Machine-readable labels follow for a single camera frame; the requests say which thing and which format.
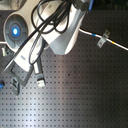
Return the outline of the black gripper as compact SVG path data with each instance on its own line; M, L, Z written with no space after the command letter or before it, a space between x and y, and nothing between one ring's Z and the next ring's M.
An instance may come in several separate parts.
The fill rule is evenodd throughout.
M24 71L15 62L13 62L9 67L5 67L3 71L11 75L11 90L14 95L18 96L20 94L20 87L26 86L29 77L31 76L32 69ZM38 87L45 87L45 79L40 62L36 62L34 64L34 71Z

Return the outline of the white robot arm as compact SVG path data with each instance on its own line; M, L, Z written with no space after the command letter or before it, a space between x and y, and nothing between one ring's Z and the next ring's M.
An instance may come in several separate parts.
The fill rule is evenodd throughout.
M86 0L27 0L5 20L5 43L14 53L4 68L11 76L12 92L18 96L35 71L39 87L45 85L41 54L49 46L57 55L73 48L87 12Z

